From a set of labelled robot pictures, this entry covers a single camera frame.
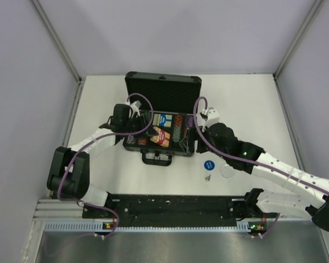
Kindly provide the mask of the blue small blind button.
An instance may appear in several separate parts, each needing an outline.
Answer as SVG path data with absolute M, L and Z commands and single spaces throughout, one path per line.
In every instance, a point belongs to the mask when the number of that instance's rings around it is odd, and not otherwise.
M 204 162 L 204 168 L 207 170 L 207 171 L 212 171 L 214 170 L 215 168 L 215 164 L 213 161 L 211 160 L 207 160 Z

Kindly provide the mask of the clear round dealer button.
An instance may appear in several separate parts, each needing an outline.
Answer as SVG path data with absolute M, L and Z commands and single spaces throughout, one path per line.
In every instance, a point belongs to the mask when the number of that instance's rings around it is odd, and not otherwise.
M 220 175 L 226 179 L 230 179 L 235 175 L 234 169 L 231 166 L 229 166 L 228 164 L 222 165 L 220 167 L 219 172 L 220 172 Z

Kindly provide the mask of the blue playing card box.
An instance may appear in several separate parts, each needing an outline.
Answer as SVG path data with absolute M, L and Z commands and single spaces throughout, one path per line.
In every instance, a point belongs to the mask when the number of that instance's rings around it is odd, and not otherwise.
M 152 125 L 158 126 L 158 127 L 171 127 L 172 126 L 172 115 L 167 115 L 164 113 L 156 113 L 154 115 Z

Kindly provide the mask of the red playing card box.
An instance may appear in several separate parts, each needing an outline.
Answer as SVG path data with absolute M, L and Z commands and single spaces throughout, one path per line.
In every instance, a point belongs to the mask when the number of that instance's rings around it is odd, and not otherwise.
M 157 135 L 152 136 L 150 138 L 150 141 L 154 142 L 155 144 L 161 147 L 168 148 L 171 139 L 170 133 L 164 131 L 159 127 L 154 127 L 154 130 L 156 131 Z

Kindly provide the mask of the stack of poker chips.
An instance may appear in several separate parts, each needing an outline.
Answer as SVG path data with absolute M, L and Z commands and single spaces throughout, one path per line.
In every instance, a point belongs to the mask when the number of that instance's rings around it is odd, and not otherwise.
M 194 118 L 193 116 L 186 116 L 185 117 L 185 129 L 191 129 L 194 125 Z

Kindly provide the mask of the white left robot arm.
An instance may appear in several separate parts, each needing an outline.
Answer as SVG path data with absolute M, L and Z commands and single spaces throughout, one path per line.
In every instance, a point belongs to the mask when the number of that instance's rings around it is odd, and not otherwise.
M 58 200 L 89 203 L 104 218 L 112 214 L 114 205 L 107 200 L 108 192 L 90 182 L 90 163 L 125 137 L 152 132 L 153 107 L 148 113 L 141 112 L 140 107 L 140 101 L 116 104 L 113 115 L 92 135 L 73 146 L 55 150 L 47 188 L 56 193 Z

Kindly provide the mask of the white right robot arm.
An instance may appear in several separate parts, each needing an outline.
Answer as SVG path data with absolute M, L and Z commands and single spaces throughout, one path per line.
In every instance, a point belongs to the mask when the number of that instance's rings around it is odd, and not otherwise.
M 263 148 L 239 140 L 233 130 L 219 121 L 212 107 L 200 112 L 203 126 L 198 127 L 199 153 L 211 152 L 225 160 L 234 170 L 254 175 L 290 191 L 252 190 L 246 199 L 245 211 L 252 217 L 261 213 L 280 213 L 310 219 L 329 232 L 329 179 L 309 174 L 267 153 Z

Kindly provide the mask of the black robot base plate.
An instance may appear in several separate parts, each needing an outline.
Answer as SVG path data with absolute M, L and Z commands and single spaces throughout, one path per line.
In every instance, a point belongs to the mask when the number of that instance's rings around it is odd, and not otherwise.
M 121 227 L 235 226 L 237 220 L 261 218 L 245 196 L 109 195 L 108 210 L 85 205 L 84 219 L 120 219 Z

